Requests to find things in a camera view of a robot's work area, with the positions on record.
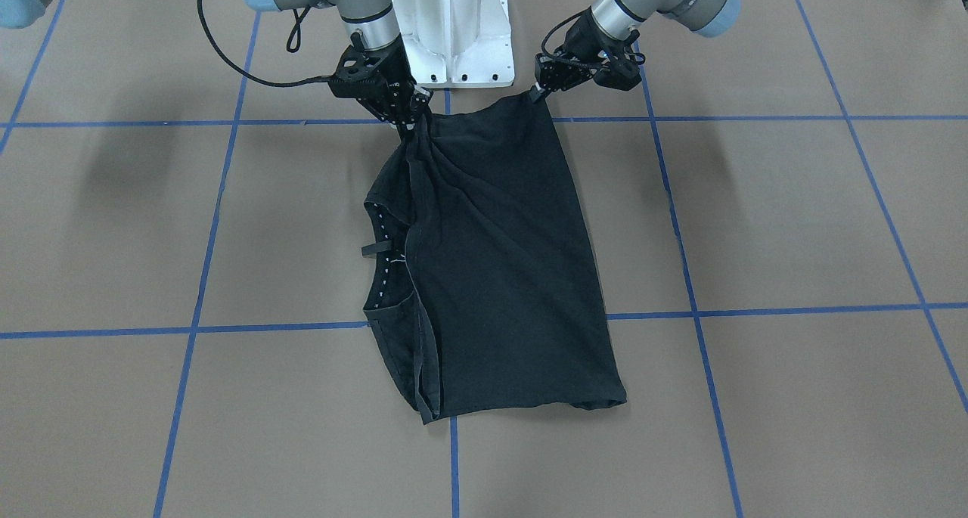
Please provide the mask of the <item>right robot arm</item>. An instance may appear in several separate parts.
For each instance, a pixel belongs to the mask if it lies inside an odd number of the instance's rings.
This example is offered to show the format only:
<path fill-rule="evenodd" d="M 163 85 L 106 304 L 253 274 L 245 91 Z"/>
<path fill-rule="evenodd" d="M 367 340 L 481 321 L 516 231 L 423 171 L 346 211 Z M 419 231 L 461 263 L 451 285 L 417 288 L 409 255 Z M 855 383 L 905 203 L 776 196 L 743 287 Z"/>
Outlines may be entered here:
<path fill-rule="evenodd" d="M 238 66 L 221 49 L 208 25 L 204 0 L 196 0 L 198 22 L 209 45 L 239 76 L 272 88 L 297 88 L 325 84 L 334 97 L 353 100 L 377 121 L 394 126 L 407 138 L 428 112 L 431 91 L 419 87 L 412 76 L 402 31 L 392 0 L 243 0 L 258 12 L 294 13 L 287 40 L 288 52 L 300 50 L 302 25 L 312 9 L 335 8 L 348 33 L 349 46 L 335 71 L 290 82 L 259 78 Z"/>

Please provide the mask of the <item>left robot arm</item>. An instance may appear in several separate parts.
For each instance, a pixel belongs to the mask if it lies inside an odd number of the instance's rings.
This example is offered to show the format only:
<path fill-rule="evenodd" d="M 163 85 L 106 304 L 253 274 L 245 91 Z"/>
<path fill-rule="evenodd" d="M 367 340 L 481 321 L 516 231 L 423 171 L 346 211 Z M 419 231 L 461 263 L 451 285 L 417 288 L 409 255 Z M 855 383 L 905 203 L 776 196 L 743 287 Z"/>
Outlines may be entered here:
<path fill-rule="evenodd" d="M 529 100 L 540 102 L 588 81 L 622 92 L 638 86 L 644 56 L 633 45 L 651 15 L 716 38 L 735 25 L 740 12 L 741 0 L 595 0 L 542 39 Z"/>

